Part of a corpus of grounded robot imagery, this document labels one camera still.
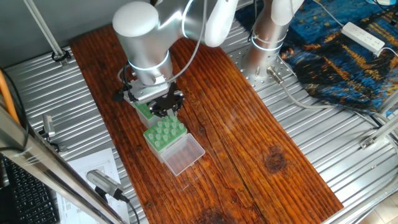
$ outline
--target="black keyboard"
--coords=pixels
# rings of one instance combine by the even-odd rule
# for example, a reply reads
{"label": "black keyboard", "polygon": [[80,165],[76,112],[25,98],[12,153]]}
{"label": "black keyboard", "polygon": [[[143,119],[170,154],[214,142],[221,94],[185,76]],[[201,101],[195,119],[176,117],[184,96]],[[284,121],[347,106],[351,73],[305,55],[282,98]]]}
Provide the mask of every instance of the black keyboard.
{"label": "black keyboard", "polygon": [[49,188],[8,159],[4,158],[3,162],[20,223],[58,223]]}

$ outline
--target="blue patterned cloth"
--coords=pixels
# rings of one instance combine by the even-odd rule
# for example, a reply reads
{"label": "blue patterned cloth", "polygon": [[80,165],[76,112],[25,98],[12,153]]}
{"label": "blue patterned cloth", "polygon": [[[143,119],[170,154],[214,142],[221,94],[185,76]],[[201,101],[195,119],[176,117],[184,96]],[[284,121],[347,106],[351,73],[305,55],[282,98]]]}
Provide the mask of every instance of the blue patterned cloth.
{"label": "blue patterned cloth", "polygon": [[[383,12],[365,0],[320,1],[342,24],[352,22],[386,43],[398,48],[398,29],[390,25],[392,11]],[[263,7],[258,2],[258,12]],[[236,12],[237,20],[251,30],[254,6]],[[383,51],[379,58],[347,38],[318,4],[306,0],[298,10],[284,46],[283,58],[292,66],[309,95],[329,105],[373,114],[398,88],[398,58]],[[393,107],[387,115],[395,111]]]}

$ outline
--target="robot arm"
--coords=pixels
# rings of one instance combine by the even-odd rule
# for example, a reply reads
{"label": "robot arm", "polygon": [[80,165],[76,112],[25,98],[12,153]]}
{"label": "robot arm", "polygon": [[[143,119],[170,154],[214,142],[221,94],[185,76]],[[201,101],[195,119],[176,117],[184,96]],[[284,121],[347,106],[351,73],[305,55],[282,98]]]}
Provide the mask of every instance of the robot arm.
{"label": "robot arm", "polygon": [[[275,63],[289,24],[302,3],[303,0],[264,0],[243,73],[267,70]],[[134,1],[120,8],[114,15],[113,27],[138,78],[136,82],[141,84],[140,88],[133,85],[129,92],[134,97],[125,99],[147,103],[157,116],[179,110],[183,95],[175,82],[168,82],[173,77],[169,48],[182,37],[199,40],[203,16],[206,26],[200,42],[219,46],[231,28],[237,4],[238,0],[164,0],[152,6]]]}
{"label": "robot arm", "polygon": [[[207,0],[201,43],[217,47],[225,40],[237,4],[238,0]],[[150,102],[150,110],[157,116],[167,115],[169,109],[176,112],[181,107],[182,93],[176,90],[174,82],[166,83],[173,77],[169,48],[182,37],[199,40],[203,7],[203,1],[194,0],[164,0],[156,6],[134,1],[114,15],[114,30],[137,82],[147,85],[133,86],[130,92],[134,99],[130,100]]]}

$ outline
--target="wood grain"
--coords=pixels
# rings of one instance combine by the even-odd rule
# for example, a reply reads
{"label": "wood grain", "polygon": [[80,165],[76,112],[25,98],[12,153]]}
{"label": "wood grain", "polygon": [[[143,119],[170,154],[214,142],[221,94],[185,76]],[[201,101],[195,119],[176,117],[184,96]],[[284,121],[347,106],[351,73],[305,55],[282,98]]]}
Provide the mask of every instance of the wood grain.
{"label": "wood grain", "polygon": [[[194,47],[170,49],[174,73]],[[178,118],[206,151],[178,177],[148,149],[134,109],[111,99],[126,61],[112,27],[71,48],[150,223],[320,223],[343,208],[220,48],[201,46],[178,79]]]}

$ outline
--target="clear plastic box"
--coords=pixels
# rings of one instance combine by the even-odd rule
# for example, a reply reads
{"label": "clear plastic box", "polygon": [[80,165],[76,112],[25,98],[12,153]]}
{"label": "clear plastic box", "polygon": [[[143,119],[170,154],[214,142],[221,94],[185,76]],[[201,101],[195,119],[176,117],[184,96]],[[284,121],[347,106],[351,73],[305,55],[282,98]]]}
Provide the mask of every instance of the clear plastic box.
{"label": "clear plastic box", "polygon": [[171,145],[160,156],[173,174],[178,176],[204,154],[205,150],[199,145],[197,140],[191,134],[187,134]]}
{"label": "clear plastic box", "polygon": [[187,134],[187,128],[177,117],[163,118],[144,132],[149,149],[163,163],[160,154]]}

